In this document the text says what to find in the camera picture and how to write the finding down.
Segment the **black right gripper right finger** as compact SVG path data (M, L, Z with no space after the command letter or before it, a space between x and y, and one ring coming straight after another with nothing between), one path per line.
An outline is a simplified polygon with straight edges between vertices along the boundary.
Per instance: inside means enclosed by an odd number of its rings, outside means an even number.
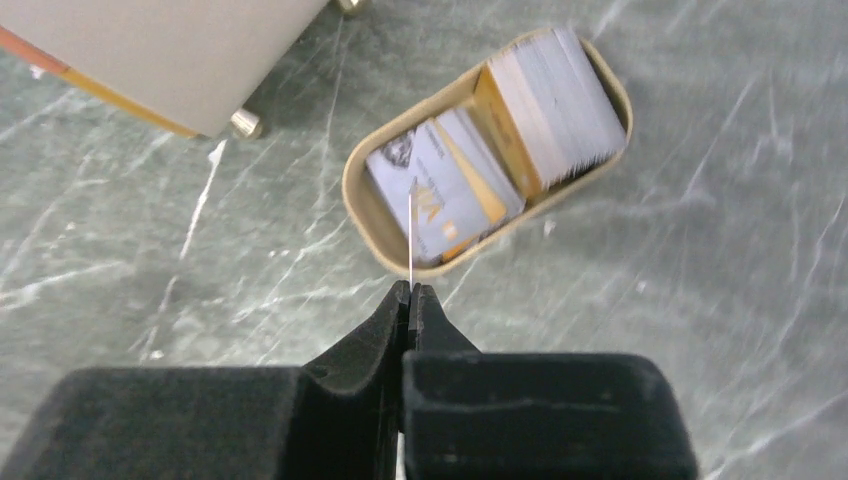
M402 365L410 479L695 479L674 391L626 353L485 353L432 287L410 296Z

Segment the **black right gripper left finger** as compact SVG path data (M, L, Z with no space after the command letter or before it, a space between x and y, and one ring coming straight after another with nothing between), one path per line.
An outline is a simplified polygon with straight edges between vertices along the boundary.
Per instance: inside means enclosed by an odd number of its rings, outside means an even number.
M86 368L16 441L5 479L392 479L411 300L302 366Z

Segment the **white credit card edge-on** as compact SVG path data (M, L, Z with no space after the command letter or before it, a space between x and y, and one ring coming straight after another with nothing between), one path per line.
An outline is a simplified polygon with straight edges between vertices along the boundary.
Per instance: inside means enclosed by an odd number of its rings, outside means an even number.
M415 281L415 262L417 259L416 248L418 246L417 240L417 226L418 226L418 207L417 207L417 187L418 187L418 178L414 176L412 178L410 188L408 191L408 281L410 285L410 290L413 290L416 285Z

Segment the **stack of cards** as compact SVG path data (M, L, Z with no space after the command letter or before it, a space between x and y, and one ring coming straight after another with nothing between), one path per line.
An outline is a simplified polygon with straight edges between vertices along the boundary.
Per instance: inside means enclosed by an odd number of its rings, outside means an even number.
M632 135L622 83L571 29L528 33L481 63L470 102L408 128L365 161L406 240L418 178L415 271L451 260L552 186L624 151Z

